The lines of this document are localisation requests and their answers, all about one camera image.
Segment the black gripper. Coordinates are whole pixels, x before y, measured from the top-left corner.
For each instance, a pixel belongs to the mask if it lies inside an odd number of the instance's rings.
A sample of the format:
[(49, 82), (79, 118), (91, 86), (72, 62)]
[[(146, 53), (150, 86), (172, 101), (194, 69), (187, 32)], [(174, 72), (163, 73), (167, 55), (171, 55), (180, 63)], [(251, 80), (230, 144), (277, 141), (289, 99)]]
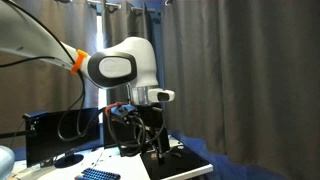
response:
[(151, 159), (159, 162), (159, 158), (162, 158), (170, 150), (166, 121), (163, 119), (163, 109), (160, 104), (133, 106), (116, 103), (111, 108), (112, 121), (134, 124), (136, 127), (138, 145), (136, 148), (132, 148), (131, 145), (121, 146), (112, 132), (111, 126), (111, 136), (115, 140), (121, 156), (133, 157), (139, 153), (153, 150)]

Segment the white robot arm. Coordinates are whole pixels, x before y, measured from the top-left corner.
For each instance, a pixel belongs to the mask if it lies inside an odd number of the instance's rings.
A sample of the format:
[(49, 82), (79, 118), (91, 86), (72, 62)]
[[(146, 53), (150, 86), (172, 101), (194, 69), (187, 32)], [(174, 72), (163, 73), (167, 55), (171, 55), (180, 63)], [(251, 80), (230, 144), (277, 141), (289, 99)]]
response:
[(39, 59), (88, 78), (102, 89), (129, 86), (130, 104), (140, 116), (175, 93), (158, 87), (151, 43), (128, 37), (92, 55), (58, 40), (47, 27), (12, 0), (0, 0), (0, 51)]

